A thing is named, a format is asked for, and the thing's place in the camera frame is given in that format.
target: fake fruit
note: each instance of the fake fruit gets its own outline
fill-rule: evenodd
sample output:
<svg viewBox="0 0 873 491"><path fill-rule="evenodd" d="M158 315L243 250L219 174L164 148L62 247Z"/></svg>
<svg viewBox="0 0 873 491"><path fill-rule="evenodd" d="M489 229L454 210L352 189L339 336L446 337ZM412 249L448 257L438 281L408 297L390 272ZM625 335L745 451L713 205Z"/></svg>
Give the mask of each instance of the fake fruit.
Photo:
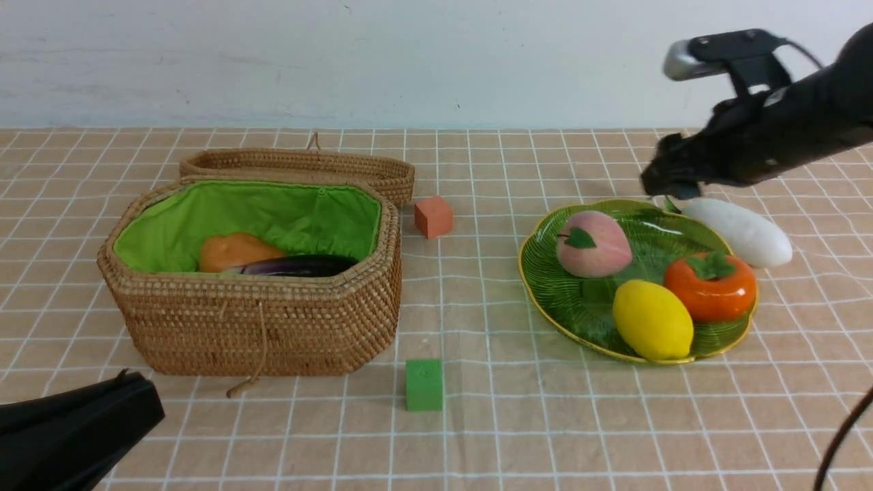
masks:
<svg viewBox="0 0 873 491"><path fill-rule="evenodd" d="M214 235L204 240L200 248L200 271L221 273L232 267L283 256L284 252L250 233Z"/></svg>
<svg viewBox="0 0 873 491"><path fill-rule="evenodd" d="M688 309L694 322L730 322L748 312L758 296L749 265L721 252L694 254L667 267L663 285Z"/></svg>
<svg viewBox="0 0 873 491"><path fill-rule="evenodd" d="M794 255L791 241L777 224L738 204L701 197L681 213L713 229L749 266L782 266Z"/></svg>
<svg viewBox="0 0 873 491"><path fill-rule="evenodd" d="M306 254L253 262L245 266L225 269L223 273L327 278L342 274L356 264L358 264L358 261L342 256Z"/></svg>
<svg viewBox="0 0 873 491"><path fill-rule="evenodd" d="M615 274L633 259L628 237L612 217L583 211L570 217L558 234L558 262L580 278Z"/></svg>
<svg viewBox="0 0 873 491"><path fill-rule="evenodd" d="M681 360L691 353L694 323L685 305L665 287L626 281L615 290L612 316L618 334L647 360Z"/></svg>

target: persimmon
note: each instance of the persimmon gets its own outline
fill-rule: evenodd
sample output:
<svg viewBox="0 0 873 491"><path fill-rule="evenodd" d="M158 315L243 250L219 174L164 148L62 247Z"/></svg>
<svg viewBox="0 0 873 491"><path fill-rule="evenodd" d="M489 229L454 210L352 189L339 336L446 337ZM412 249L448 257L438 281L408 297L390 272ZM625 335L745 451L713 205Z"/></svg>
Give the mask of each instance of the persimmon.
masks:
<svg viewBox="0 0 873 491"><path fill-rule="evenodd" d="M688 309L694 322L731 322L748 312L758 297L752 268L722 252L693 254L667 267L663 285Z"/></svg>

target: fruit plate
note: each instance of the fruit plate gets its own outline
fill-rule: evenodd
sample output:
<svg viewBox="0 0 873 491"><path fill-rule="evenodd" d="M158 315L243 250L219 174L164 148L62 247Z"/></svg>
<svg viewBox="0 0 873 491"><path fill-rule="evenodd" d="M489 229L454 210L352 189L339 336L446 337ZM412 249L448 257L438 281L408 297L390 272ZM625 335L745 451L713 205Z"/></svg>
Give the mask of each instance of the fruit plate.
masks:
<svg viewBox="0 0 873 491"><path fill-rule="evenodd" d="M575 213L596 210L615 219L628 237L633 261L612 276L577 278L567 273L556 255L557 235ZM579 344L619 360L680 364L721 355L742 342L752 325L758 298L733 322L694 325L691 353L683 359L651 362L619 336L612 317L615 290L639 279L663 284L674 260L698 252L731 254L730 246L713 230L643 201L608 199L552 211L536 226L519 251L519 273L533 304L561 333Z"/></svg>

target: persimmon leaf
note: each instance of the persimmon leaf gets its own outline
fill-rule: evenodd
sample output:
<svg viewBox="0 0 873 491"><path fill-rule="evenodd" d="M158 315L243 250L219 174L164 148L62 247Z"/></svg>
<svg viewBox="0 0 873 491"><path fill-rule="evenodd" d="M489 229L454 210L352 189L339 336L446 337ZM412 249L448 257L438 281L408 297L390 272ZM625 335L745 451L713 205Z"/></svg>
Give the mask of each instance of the persimmon leaf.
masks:
<svg viewBox="0 0 873 491"><path fill-rule="evenodd" d="M727 255L723 252L710 252L702 258L690 256L685 258L685 263L701 281L721 280L737 271L737 268L731 261L727 260Z"/></svg>
<svg viewBox="0 0 873 491"><path fill-rule="evenodd" d="M715 273L709 268L706 259L698 256L689 256L685 258L685 264L694 272L698 280L709 281L715 278Z"/></svg>

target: black cable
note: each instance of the black cable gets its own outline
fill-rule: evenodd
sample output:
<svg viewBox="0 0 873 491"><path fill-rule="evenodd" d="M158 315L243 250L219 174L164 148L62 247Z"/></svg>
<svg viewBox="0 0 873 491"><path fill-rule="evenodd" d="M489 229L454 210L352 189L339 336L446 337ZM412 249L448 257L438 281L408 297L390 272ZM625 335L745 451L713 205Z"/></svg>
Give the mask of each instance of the black cable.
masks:
<svg viewBox="0 0 873 491"><path fill-rule="evenodd" d="M795 43L794 41L792 41L791 39L788 39L788 38L782 38L782 42L785 43L786 45L793 47L795 50L801 52L801 54L803 56L807 57L809 59L809 61L812 61L813 65L817 66L819 70L824 68L824 65L821 63L821 61L819 61L819 59L816 58L813 53L809 52L808 49L804 48L803 46Z"/></svg>
<svg viewBox="0 0 873 491"><path fill-rule="evenodd" d="M864 412L870 408L870 405L873 405L873 387L870 387L870 391L867 392L867 395L858 401L855 409L853 409L846 420L842 422L840 430L836 432L834 439L831 440L830 445L828 445L828 450L824 453L824 458L821 459L818 473L815 475L813 491L822 491L824 489L824 480L828 477L828 469L830 468L831 462L834 461L836 452L840 449L840 445L842 445L842 442L849 435L852 426L858 422L858 419L860 419Z"/></svg>

